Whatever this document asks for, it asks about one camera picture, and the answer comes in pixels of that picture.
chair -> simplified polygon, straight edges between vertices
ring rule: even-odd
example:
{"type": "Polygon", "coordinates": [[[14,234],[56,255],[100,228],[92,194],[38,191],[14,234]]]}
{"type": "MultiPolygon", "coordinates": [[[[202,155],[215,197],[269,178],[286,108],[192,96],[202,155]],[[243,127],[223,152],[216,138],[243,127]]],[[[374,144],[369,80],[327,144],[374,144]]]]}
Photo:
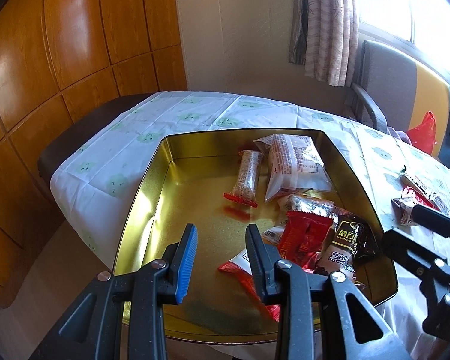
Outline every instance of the chair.
{"type": "Polygon", "coordinates": [[[450,85],[442,78],[393,47],[365,40],[358,83],[351,88],[356,120],[385,134],[389,125],[402,131],[416,127],[432,111],[437,125],[432,155],[450,169],[450,85]]]}

red candy wrapper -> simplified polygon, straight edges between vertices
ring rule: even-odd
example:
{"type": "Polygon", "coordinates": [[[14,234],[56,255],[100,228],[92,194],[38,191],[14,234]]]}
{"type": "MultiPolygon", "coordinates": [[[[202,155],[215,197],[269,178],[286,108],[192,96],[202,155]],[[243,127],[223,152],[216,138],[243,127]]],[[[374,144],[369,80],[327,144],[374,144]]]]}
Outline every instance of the red candy wrapper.
{"type": "MultiPolygon", "coordinates": [[[[310,269],[302,268],[307,273],[313,273],[310,269]]],[[[250,269],[250,262],[248,261],[247,249],[243,249],[239,254],[237,254],[233,259],[227,261],[225,264],[218,268],[219,271],[227,272],[233,274],[241,285],[245,287],[247,292],[258,300],[260,304],[260,298],[255,291],[255,285],[253,283],[252,271],[250,269]]],[[[265,306],[270,316],[277,322],[280,320],[280,306],[275,304],[271,306],[265,306]]]]}
{"type": "Polygon", "coordinates": [[[287,216],[288,222],[278,244],[280,256],[303,268],[315,269],[333,219],[298,211],[289,211],[287,216]]]}

candy wrapper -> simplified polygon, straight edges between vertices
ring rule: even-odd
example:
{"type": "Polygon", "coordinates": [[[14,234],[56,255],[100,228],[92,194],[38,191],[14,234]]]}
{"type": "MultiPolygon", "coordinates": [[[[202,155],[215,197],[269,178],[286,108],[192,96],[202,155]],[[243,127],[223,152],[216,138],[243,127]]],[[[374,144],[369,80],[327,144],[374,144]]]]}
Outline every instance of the candy wrapper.
{"type": "Polygon", "coordinates": [[[268,153],[270,181],[265,194],[266,202],[309,188],[333,189],[311,137],[274,134],[254,142],[262,152],[268,153]]]}
{"type": "Polygon", "coordinates": [[[423,195],[415,191],[412,187],[405,187],[402,190],[402,197],[400,199],[392,199],[392,204],[396,207],[400,216],[400,225],[402,226],[417,226],[412,219],[412,209],[417,204],[423,204],[427,207],[436,209],[423,195]]]}
{"type": "Polygon", "coordinates": [[[400,172],[400,181],[408,187],[412,187],[415,191],[419,192],[431,205],[438,211],[448,215],[450,209],[440,197],[438,192],[435,192],[432,188],[425,185],[425,183],[416,175],[407,171],[407,167],[404,167],[400,172]]]}
{"type": "Polygon", "coordinates": [[[242,156],[240,170],[235,186],[230,193],[224,193],[223,197],[233,202],[246,204],[257,208],[258,178],[260,176],[260,163],[262,162],[262,153],[254,150],[243,150],[239,153],[242,156]]]}
{"type": "MultiPolygon", "coordinates": [[[[302,269],[307,273],[313,273],[310,269],[302,269]]],[[[260,304],[262,304],[253,283],[252,270],[250,268],[250,261],[248,260],[247,249],[243,249],[233,259],[220,266],[218,270],[233,274],[240,281],[241,285],[245,287],[247,292],[257,299],[260,304]]],[[[265,306],[265,308],[274,320],[277,322],[280,320],[279,305],[276,304],[272,306],[265,306]]]]}
{"type": "Polygon", "coordinates": [[[287,216],[288,223],[278,244],[280,256],[303,268],[314,269],[332,218],[298,211],[289,211],[287,216]]]}
{"type": "Polygon", "coordinates": [[[277,200],[280,207],[278,222],[280,225],[287,224],[287,212],[299,211],[310,212],[324,218],[330,218],[335,208],[335,203],[330,200],[317,199],[302,195],[287,195],[277,200]]]}
{"type": "Polygon", "coordinates": [[[352,263],[360,227],[361,224],[358,222],[347,219],[340,221],[334,240],[317,262],[316,274],[328,276],[333,271],[340,271],[355,282],[355,269],[352,263]]]}
{"type": "Polygon", "coordinates": [[[262,239],[272,245],[278,245],[285,231],[285,226],[274,226],[262,233],[262,239]]]}
{"type": "Polygon", "coordinates": [[[375,240],[375,236],[373,235],[372,229],[368,225],[367,221],[340,207],[334,208],[332,218],[334,220],[333,227],[335,232],[337,231],[342,220],[356,222],[360,225],[358,227],[356,249],[353,252],[354,259],[367,260],[380,252],[377,245],[377,240],[375,240]]]}

table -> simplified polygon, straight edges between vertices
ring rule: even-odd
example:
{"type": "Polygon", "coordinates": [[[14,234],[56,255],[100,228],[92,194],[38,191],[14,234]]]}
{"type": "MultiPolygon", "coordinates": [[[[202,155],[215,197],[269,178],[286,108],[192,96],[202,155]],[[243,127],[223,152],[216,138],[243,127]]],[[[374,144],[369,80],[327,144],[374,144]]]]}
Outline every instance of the table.
{"type": "MultiPolygon", "coordinates": [[[[450,264],[449,239],[421,226],[398,226],[391,206],[391,199],[400,196],[398,175],[406,166],[433,186],[450,208],[449,169],[420,150],[360,123],[276,100],[217,92],[156,93],[118,116],[63,162],[50,188],[65,218],[112,269],[135,192],[161,138],[253,127],[325,131],[358,176],[383,228],[401,228],[424,246],[446,255],[450,264]]],[[[421,329],[425,298],[419,292],[419,280],[396,268],[398,294],[381,312],[412,356],[425,359],[434,341],[421,329]]],[[[237,350],[235,356],[244,360],[253,352],[246,347],[237,350]]]]}

gold metal tray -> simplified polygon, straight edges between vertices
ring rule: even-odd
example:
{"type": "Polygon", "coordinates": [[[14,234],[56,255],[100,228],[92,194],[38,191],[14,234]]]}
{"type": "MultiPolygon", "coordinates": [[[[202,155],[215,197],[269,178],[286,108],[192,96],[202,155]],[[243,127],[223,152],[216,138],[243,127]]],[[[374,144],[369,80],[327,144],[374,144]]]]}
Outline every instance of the gold metal tray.
{"type": "MultiPolygon", "coordinates": [[[[361,216],[378,242],[383,229],[365,190],[327,135],[318,130],[250,128],[192,132],[163,138],[148,166],[125,223],[114,273],[138,270],[178,242],[187,223],[198,228],[198,249],[188,295],[180,307],[165,306],[165,333],[170,338],[214,344],[251,344],[276,340],[278,324],[236,278],[217,268],[245,248],[247,224],[260,231],[272,227],[276,202],[264,202],[267,161],[259,178],[257,209],[223,198],[236,181],[243,149],[271,134],[310,135],[325,162],[337,194],[336,204],[361,216]]],[[[398,284],[391,260],[381,255],[355,265],[373,305],[393,297],[398,284]]],[[[128,323],[130,308],[124,312],[128,323]]]]}

